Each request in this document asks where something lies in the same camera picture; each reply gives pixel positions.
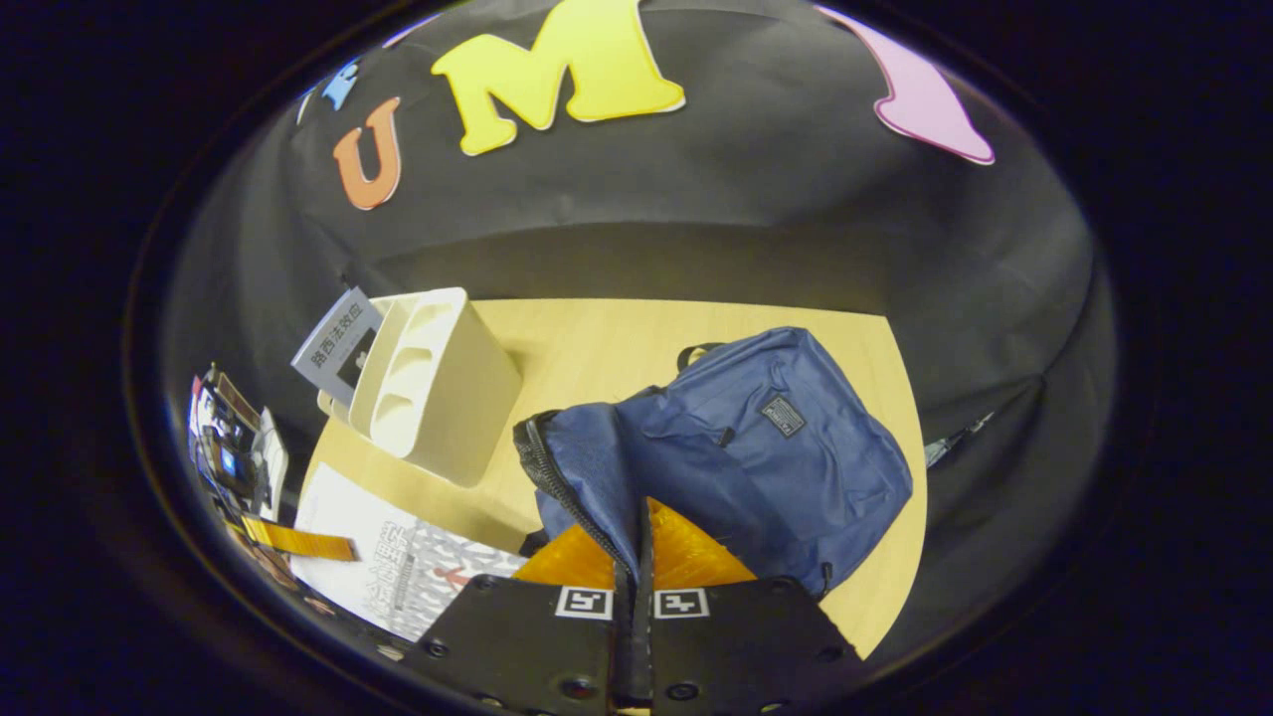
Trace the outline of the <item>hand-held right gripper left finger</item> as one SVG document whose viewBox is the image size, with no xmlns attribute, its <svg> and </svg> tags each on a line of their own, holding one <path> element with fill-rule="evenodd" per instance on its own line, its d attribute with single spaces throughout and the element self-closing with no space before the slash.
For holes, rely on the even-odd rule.
<svg viewBox="0 0 1273 716">
<path fill-rule="evenodd" d="M 504 715 L 614 715 L 636 702 L 628 575 L 579 525 L 510 576 L 472 575 L 418 640 L 418 671 Z"/>
</svg>

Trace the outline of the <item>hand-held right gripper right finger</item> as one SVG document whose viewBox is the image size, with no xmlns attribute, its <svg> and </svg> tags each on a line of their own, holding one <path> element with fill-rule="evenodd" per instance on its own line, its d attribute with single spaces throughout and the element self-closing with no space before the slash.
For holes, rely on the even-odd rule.
<svg viewBox="0 0 1273 716">
<path fill-rule="evenodd" d="M 644 507 L 636 662 L 651 715 L 830 713 L 862 684 L 855 646 L 799 580 L 659 589 L 659 572 L 701 550 L 672 545 L 676 512 Z"/>
</svg>

